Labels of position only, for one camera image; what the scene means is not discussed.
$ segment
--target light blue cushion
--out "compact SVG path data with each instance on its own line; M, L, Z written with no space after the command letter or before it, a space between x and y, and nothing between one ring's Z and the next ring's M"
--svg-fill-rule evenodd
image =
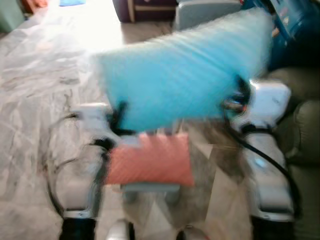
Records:
M111 106L128 103L121 127L142 132L182 118L220 117L237 76L248 81L266 69L272 29L269 15L250 9L97 55Z

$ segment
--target orange cushion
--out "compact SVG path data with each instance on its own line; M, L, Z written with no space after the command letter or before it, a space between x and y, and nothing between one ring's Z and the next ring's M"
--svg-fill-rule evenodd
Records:
M194 186L187 134L139 136L141 147L121 145L111 153L106 184L138 182Z

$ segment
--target tiled floor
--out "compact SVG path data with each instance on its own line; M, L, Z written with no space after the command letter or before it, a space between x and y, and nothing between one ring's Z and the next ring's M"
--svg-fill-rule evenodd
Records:
M48 9L1 36L0 239L58 237L61 220L48 203L37 168L40 135L70 106L105 100L88 54L170 32L166 22L120 24L111 0L65 8L52 0ZM183 129L190 134L196 186L183 188L175 207L155 193L123 204L121 195L106 187L98 240L123 217L134 222L143 240L175 239L185 224L203 228L213 240L250 239L238 149L219 124L188 123ZM68 147L58 144L55 150L64 153Z

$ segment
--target green sofa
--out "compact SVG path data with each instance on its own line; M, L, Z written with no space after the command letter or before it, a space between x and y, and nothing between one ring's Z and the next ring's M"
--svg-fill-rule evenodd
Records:
M275 130L302 198L296 240L320 240L320 70L283 68L270 72L291 89L287 113Z

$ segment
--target white robot body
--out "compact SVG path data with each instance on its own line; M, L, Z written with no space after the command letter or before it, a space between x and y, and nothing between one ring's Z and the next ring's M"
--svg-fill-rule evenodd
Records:
M284 115L291 91L279 81L250 82L250 101L245 111L231 122L242 132L245 126L274 128ZM267 132L249 131L245 141L285 168L285 158L274 137ZM293 203L285 176L271 163L253 151L243 149L241 167L245 173L247 201L253 217L270 221L293 221Z

